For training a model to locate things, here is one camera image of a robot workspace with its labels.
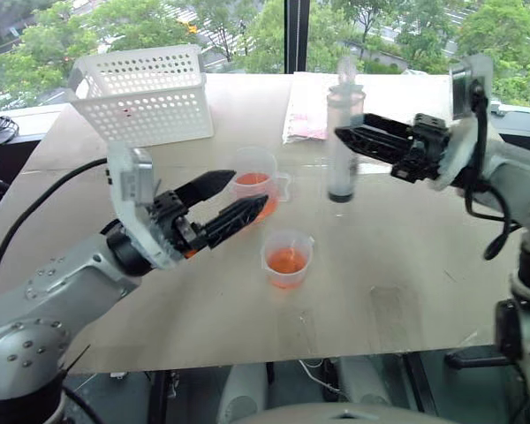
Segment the tabletop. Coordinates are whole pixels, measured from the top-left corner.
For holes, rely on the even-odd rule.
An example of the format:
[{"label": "tabletop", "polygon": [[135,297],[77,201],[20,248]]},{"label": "tabletop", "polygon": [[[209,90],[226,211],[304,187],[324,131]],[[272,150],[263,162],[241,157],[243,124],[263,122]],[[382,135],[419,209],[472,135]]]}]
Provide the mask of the tabletop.
[{"label": "tabletop", "polygon": [[[141,287],[87,326],[70,354],[91,344],[77,371],[201,367],[490,344],[494,306],[509,295],[513,238],[482,259],[498,223],[468,216],[451,189],[437,193],[382,173],[359,175],[355,198],[326,195],[322,142],[283,145],[291,75],[208,75],[215,136],[148,148],[161,190],[228,166],[236,149],[258,145],[292,175],[291,199],[217,249],[204,250]],[[363,76],[365,111],[397,120],[416,112],[447,118],[447,76]],[[0,240],[16,217],[66,170],[106,148],[67,106],[0,205]],[[204,222],[227,192],[193,208]],[[0,293],[23,284],[44,262],[99,231],[114,214],[98,168],[56,192],[19,230],[0,268]],[[262,241],[293,228],[315,239],[298,289],[267,283]]]}]

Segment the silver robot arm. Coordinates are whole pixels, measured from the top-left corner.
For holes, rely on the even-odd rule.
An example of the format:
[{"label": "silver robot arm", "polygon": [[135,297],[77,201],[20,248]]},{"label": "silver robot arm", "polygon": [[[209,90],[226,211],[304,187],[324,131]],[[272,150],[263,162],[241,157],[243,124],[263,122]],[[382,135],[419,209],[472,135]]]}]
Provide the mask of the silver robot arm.
[{"label": "silver robot arm", "polygon": [[170,269],[214,248],[261,212],[266,195],[239,199],[204,225],[186,215],[220,193],[234,171],[210,171],[154,196],[151,158],[112,148],[108,182],[118,221],[0,296],[0,424],[63,419],[64,356],[90,322],[133,292],[151,269]]},{"label": "silver robot arm", "polygon": [[[488,134],[488,97],[492,63],[469,57],[451,71],[451,128],[437,117],[419,114],[413,125],[365,114],[336,135],[351,150],[392,164],[391,176],[414,183],[428,179],[436,190],[463,191],[467,212],[502,223],[484,257],[493,259],[510,233],[524,228],[519,267],[510,275],[512,299],[496,307],[496,347],[520,365],[530,393],[530,150]],[[502,213],[473,210],[476,201]]]}]

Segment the black cable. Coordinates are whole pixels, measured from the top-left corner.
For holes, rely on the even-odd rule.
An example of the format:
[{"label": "black cable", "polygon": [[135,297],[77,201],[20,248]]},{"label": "black cable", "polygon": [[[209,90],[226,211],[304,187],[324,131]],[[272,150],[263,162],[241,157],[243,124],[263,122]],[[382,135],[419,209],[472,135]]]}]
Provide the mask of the black cable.
[{"label": "black cable", "polygon": [[10,141],[19,134],[19,126],[10,117],[0,117],[0,133],[9,132],[10,135],[6,140],[0,142],[0,146]]},{"label": "black cable", "polygon": [[120,220],[119,219],[112,219],[109,223],[107,223],[106,225],[104,225],[104,228],[102,228],[100,230],[100,233],[105,236],[106,234],[108,234],[110,232],[110,230],[112,228],[114,228],[116,225],[118,225],[120,223]]},{"label": "black cable", "polygon": [[503,212],[503,232],[501,232],[501,235],[495,238],[487,246],[487,249],[485,249],[485,253],[483,254],[483,257],[485,258],[486,261],[490,261],[491,259],[496,257],[501,252],[501,250],[503,250],[503,247],[506,244],[506,240],[508,240],[509,236],[511,235],[511,232],[514,231],[511,227],[511,224],[512,224],[511,209],[509,208],[508,203],[506,202],[504,197],[501,195],[501,193],[496,188],[494,188],[492,185],[489,186],[488,192],[493,194],[493,196],[495,196],[495,199],[498,202]]},{"label": "black cable", "polygon": [[60,186],[62,186],[64,183],[69,181],[70,179],[76,177],[77,175],[81,174],[82,172],[86,170],[90,170],[91,168],[94,168],[98,165],[103,165],[107,162],[106,158],[103,159],[96,159],[95,161],[86,163],[76,170],[72,170],[68,174],[63,175],[55,184],[53,184],[50,188],[47,189],[45,193],[43,193],[34,203],[30,205],[29,208],[27,208],[14,222],[14,224],[10,227],[10,229],[6,232],[6,235],[4,236],[2,243],[0,243],[0,262],[2,262],[2,259],[4,257],[4,254],[6,253],[6,249],[8,248],[8,245],[10,244],[11,240],[13,239],[14,235],[16,234],[16,231],[18,231],[21,224],[23,224],[28,217],[30,217],[36,209],[38,209],[43,202],[45,202],[51,194],[53,194]]},{"label": "black cable", "polygon": [[[501,193],[496,190],[487,181],[481,179],[483,172],[483,165],[485,163],[485,153],[487,150],[487,105],[488,99],[485,95],[484,88],[477,81],[472,84],[472,107],[471,110],[477,117],[477,142],[473,151],[473,166],[469,169],[467,176],[467,184],[465,187],[465,205],[466,212],[470,216],[474,216],[480,219],[486,219],[489,221],[497,221],[503,223],[503,231],[496,237],[485,249],[483,257],[486,261],[490,261],[495,258],[506,244],[506,240],[511,235],[511,232],[517,230],[519,227],[518,223],[512,226],[513,221],[511,218],[511,209],[509,208],[506,199]],[[502,216],[493,216],[487,214],[480,214],[473,210],[473,195],[475,193],[491,193],[503,213]]]},{"label": "black cable", "polygon": [[66,386],[64,386],[63,389],[67,397],[76,405],[78,405],[79,408],[82,409],[82,411],[94,424],[104,424],[104,421],[102,421],[102,419],[98,416],[95,410],[92,409],[92,407],[87,402],[85,402],[82,397],[77,395],[74,391],[72,391]]}]

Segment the plastic measuring cup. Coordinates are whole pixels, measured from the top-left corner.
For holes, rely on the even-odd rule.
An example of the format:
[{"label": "plastic measuring cup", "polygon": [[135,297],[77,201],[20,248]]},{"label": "plastic measuring cup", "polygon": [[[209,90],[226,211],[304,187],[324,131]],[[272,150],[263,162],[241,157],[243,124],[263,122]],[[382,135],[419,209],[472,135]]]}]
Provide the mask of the plastic measuring cup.
[{"label": "plastic measuring cup", "polygon": [[[231,191],[236,199],[256,194],[269,196],[255,222],[260,222],[275,212],[279,201],[290,199],[289,184],[292,178],[289,174],[277,170],[276,159],[268,150],[241,148],[234,155],[231,168],[236,171],[231,183]],[[285,181],[282,193],[279,190],[280,179]]]},{"label": "plastic measuring cup", "polygon": [[296,230],[270,234],[261,248],[261,266],[269,281],[282,289],[298,287],[312,261],[314,239]]}]

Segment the metal stand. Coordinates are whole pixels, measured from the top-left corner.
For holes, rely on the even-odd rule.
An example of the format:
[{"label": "metal stand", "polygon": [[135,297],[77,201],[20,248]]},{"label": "metal stand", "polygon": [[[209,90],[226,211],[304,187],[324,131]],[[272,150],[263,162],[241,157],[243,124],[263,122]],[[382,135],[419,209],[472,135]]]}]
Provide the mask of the metal stand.
[{"label": "metal stand", "polygon": [[437,415],[434,397],[419,352],[402,355],[408,380],[413,387],[416,406],[421,413]]},{"label": "metal stand", "polygon": [[148,424],[164,424],[171,384],[170,370],[155,371],[149,393]]}]

